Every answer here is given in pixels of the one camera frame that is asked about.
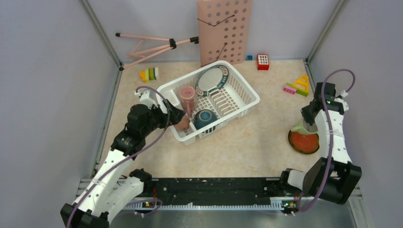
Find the cream cup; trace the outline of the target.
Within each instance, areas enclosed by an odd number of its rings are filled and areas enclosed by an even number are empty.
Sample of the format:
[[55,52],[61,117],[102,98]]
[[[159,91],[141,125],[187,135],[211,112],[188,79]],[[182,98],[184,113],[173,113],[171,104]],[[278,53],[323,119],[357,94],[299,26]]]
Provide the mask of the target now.
[[291,132],[297,132],[302,135],[311,135],[318,132],[316,124],[308,124],[303,118],[290,129]]

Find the pink mug white inside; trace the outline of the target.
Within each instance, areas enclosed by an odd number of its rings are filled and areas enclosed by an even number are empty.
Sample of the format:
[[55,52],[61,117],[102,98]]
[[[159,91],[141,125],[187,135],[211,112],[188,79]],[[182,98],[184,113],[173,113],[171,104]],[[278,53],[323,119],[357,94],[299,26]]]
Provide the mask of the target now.
[[174,125],[177,131],[186,131],[190,127],[190,119],[188,116],[184,115],[178,124]]

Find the dark bowl beige inside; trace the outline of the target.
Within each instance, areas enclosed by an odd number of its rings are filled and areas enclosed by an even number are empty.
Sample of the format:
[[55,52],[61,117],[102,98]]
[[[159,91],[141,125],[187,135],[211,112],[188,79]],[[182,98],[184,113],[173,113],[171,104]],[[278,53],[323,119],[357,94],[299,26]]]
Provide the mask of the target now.
[[195,114],[193,124],[197,130],[218,120],[217,115],[209,109],[203,109]]

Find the white plastic dish rack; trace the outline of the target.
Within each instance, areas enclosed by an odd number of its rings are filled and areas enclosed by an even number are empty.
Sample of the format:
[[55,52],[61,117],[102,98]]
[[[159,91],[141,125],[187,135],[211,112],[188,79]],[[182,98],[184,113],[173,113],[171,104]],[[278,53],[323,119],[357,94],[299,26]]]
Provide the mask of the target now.
[[[200,69],[190,72],[182,77],[161,85],[157,90],[175,107],[181,109],[179,92],[184,86],[195,87],[199,74],[214,66],[225,65],[229,70],[229,78],[225,86],[206,97],[196,94],[196,108],[190,119],[190,127],[186,131],[177,131],[173,126],[170,128],[177,141],[184,145],[190,145],[196,138],[203,138],[225,127],[230,121],[242,118],[250,112],[250,109],[260,102],[260,96],[246,81],[242,74],[229,62],[219,60]],[[212,110],[218,120],[197,130],[193,124],[195,114],[203,109]]]

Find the white plate green rim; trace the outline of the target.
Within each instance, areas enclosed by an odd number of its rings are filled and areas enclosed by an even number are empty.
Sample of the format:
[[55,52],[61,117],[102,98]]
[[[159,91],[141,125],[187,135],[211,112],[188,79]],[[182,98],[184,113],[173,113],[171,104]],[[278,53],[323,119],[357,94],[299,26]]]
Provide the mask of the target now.
[[225,65],[214,65],[202,71],[199,76],[201,76],[199,86],[203,91],[203,97],[206,97],[225,86],[229,78],[229,70]]

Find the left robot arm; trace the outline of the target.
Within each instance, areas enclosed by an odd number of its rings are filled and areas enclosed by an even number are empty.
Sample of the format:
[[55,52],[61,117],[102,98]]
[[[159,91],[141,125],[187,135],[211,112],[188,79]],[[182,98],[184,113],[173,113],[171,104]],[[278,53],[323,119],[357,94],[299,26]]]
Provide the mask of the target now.
[[152,104],[136,104],[127,115],[124,129],[115,137],[110,151],[91,183],[72,203],[65,204],[60,215],[67,228],[107,228],[117,214],[136,196],[147,196],[152,192],[151,174],[137,169],[125,182],[116,185],[123,171],[136,156],[153,146],[160,137],[149,145],[146,137],[156,129],[186,122],[186,112],[163,100],[163,107]]

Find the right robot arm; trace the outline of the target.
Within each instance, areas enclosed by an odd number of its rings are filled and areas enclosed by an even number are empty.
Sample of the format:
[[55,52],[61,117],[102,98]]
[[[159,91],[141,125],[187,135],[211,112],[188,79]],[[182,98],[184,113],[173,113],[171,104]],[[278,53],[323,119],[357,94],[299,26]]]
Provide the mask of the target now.
[[336,95],[332,83],[317,83],[314,99],[301,109],[302,119],[289,130],[288,142],[297,152],[320,153],[307,171],[287,168],[280,176],[279,191],[291,196],[301,191],[336,204],[345,204],[362,176],[362,169],[348,155],[343,132],[348,104]]

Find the green toy brick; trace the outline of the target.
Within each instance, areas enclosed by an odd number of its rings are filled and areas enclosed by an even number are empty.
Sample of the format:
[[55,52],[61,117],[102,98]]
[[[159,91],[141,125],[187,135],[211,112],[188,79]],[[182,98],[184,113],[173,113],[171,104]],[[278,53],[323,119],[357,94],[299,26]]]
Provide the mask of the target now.
[[286,83],[286,86],[289,87],[289,88],[292,88],[295,91],[295,93],[297,93],[299,95],[302,95],[302,96],[305,96],[305,97],[307,97],[309,95],[309,91],[301,89],[301,88],[298,88],[296,86],[293,86],[290,83]]

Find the yellow toy triangle block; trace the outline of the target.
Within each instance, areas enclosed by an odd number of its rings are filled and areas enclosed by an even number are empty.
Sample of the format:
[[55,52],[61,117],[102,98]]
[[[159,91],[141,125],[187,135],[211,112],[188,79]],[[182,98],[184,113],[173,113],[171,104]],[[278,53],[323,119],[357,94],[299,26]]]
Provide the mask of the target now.
[[310,90],[309,77],[307,75],[301,75],[292,85],[299,90],[309,92]]

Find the pink toy brick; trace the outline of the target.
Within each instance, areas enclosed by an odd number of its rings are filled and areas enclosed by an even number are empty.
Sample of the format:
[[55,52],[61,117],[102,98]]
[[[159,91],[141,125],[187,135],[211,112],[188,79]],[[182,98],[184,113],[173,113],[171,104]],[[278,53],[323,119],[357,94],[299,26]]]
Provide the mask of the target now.
[[289,93],[289,94],[294,95],[294,94],[297,92],[297,89],[296,89],[296,88],[293,88],[293,87],[290,87],[290,86],[285,86],[285,87],[283,88],[283,91],[284,91],[284,92],[287,92],[287,93]]

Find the striped toy block stack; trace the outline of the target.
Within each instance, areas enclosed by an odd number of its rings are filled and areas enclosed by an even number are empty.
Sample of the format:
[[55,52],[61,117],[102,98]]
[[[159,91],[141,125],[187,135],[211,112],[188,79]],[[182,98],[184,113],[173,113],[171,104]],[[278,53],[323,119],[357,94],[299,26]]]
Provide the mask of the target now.
[[154,81],[159,77],[159,68],[153,67],[148,68],[144,71],[139,72],[139,76],[144,83],[149,83],[150,81]]

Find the orange saucer plate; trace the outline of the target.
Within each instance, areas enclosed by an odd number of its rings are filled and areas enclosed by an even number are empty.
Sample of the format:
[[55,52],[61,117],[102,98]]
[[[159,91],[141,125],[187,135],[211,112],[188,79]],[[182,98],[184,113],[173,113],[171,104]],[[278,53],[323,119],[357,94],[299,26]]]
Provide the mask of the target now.
[[319,149],[319,136],[317,133],[304,135],[289,131],[288,142],[295,151],[302,154],[313,154]]

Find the red toy block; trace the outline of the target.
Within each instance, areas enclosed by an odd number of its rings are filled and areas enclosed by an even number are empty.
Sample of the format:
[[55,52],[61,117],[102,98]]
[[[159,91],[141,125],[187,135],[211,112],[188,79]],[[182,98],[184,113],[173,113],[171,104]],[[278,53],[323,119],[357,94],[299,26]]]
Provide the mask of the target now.
[[267,54],[257,54],[257,70],[269,70],[269,56]]

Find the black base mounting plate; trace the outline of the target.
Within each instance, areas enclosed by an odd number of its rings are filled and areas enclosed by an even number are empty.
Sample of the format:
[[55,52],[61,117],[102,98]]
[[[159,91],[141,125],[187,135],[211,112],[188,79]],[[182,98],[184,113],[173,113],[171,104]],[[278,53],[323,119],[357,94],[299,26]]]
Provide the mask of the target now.
[[298,196],[302,190],[280,178],[153,178],[139,197],[161,197],[178,193],[251,193],[258,197]]

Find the pink pegboard panel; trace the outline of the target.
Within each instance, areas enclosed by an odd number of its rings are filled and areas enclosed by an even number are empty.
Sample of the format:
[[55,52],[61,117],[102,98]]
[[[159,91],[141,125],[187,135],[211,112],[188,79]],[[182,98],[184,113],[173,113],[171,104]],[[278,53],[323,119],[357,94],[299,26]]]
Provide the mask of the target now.
[[201,66],[244,61],[252,0],[200,0],[197,4]]

